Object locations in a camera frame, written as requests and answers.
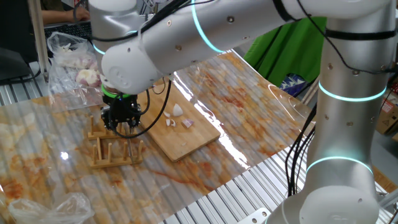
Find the person bare hand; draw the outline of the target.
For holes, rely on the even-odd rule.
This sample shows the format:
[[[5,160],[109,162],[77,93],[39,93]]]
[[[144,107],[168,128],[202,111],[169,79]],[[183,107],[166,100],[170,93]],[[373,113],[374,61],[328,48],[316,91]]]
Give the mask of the person bare hand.
[[[90,19],[90,13],[83,7],[76,7],[73,10],[67,11],[67,22],[87,21]]]

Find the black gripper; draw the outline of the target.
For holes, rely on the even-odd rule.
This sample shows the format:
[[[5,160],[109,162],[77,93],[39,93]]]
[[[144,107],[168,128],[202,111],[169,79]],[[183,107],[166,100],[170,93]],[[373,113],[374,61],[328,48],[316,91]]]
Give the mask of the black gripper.
[[[123,132],[123,124],[127,123],[129,129],[136,128],[140,123],[140,104],[137,95],[124,95],[122,99],[102,96],[106,106],[101,108],[101,119],[106,129]]]

